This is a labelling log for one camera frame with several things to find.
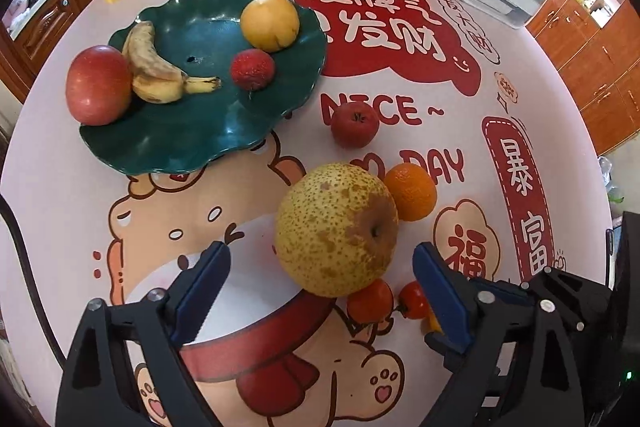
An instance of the tomato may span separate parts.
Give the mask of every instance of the tomato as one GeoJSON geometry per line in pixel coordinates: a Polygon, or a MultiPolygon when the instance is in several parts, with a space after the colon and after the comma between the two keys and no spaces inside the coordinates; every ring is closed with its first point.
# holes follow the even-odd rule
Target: tomato
{"type": "Polygon", "coordinates": [[[339,105],[331,117],[331,133],[335,142],[346,149],[367,146],[380,128],[380,118],[373,107],[365,102],[339,105]]]}
{"type": "Polygon", "coordinates": [[[358,324],[385,320],[394,309],[394,294],[382,279],[347,297],[347,314],[358,324]]]}
{"type": "Polygon", "coordinates": [[[400,303],[399,310],[406,319],[426,319],[433,315],[427,297],[424,296],[422,287],[417,281],[410,282],[402,288],[398,301],[400,303]]]}
{"type": "Polygon", "coordinates": [[[127,59],[111,46],[81,52],[66,74],[66,105],[85,125],[117,120],[131,102],[132,75],[127,59]]]}

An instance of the dark green dish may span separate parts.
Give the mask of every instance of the dark green dish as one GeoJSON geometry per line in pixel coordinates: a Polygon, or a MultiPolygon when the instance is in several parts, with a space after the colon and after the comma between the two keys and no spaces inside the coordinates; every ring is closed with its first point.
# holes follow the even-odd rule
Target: dark green dish
{"type": "MultiPolygon", "coordinates": [[[[134,96],[118,121],[80,127],[80,136],[91,152],[131,176],[184,174],[226,152],[255,146],[282,117],[302,106],[326,57],[326,36],[316,14],[296,5],[298,39],[290,48],[271,55],[276,62],[274,81],[249,94],[235,86],[229,65],[235,54],[251,48],[239,25],[242,10],[251,1],[169,0],[145,9],[138,20],[153,22],[159,55],[191,76],[219,76],[222,87],[164,105],[134,96]]],[[[134,24],[117,31],[109,44],[122,50],[134,24]]]]}

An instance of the banana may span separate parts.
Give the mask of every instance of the banana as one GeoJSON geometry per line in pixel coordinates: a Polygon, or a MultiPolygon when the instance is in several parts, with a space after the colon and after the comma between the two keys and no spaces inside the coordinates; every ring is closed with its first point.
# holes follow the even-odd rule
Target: banana
{"type": "Polygon", "coordinates": [[[184,92],[181,80],[167,80],[144,74],[133,77],[133,91],[142,100],[149,103],[170,103],[180,100],[184,92]]]}
{"type": "Polygon", "coordinates": [[[188,94],[212,92],[222,85],[216,76],[189,76],[158,55],[154,45],[156,30],[152,22],[136,24],[122,48],[134,74],[133,90],[150,103],[170,103],[188,94]]]}

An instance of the round table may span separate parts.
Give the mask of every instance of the round table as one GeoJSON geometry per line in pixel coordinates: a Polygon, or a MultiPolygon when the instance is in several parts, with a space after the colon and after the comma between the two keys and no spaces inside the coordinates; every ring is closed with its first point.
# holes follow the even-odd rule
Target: round table
{"type": "MultiPolygon", "coordinates": [[[[575,103],[526,29],[457,0],[296,0],[316,10],[327,33],[326,67],[311,100],[259,147],[188,176],[127,178],[103,165],[66,109],[66,71],[82,49],[166,1],[94,0],[42,68],[11,140],[0,188],[64,353],[90,299],[139,299],[223,239],[230,279],[182,356],[224,425],[417,426],[449,377],[420,322],[396,312],[356,334],[340,299],[300,293],[271,250],[273,214],[289,185],[332,161],[380,177],[414,162],[437,183],[434,212],[401,224],[385,275],[396,295],[414,278],[411,255],[422,241],[470,276],[520,283],[556,266],[604,280],[609,208],[575,103]],[[382,120],[355,152],[337,148],[328,130],[348,100],[369,102],[382,120]],[[269,389],[282,391],[267,399],[269,389]]],[[[8,233],[0,241],[10,344],[53,423],[62,371],[8,233]]],[[[167,425],[135,348],[132,362],[149,414],[167,425]]]]}

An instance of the blue gripper pad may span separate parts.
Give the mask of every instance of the blue gripper pad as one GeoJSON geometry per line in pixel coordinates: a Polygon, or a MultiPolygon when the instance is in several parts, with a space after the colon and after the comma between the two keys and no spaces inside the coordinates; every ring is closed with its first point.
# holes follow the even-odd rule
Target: blue gripper pad
{"type": "Polygon", "coordinates": [[[473,343],[475,322],[473,286],[466,277],[450,269],[431,243],[420,243],[414,250],[414,275],[436,315],[452,349],[461,355],[473,343]]]}
{"type": "Polygon", "coordinates": [[[178,275],[169,287],[170,300],[177,296],[171,341],[179,348],[193,342],[231,270],[229,247],[220,241],[202,252],[196,265],[178,275]]]}

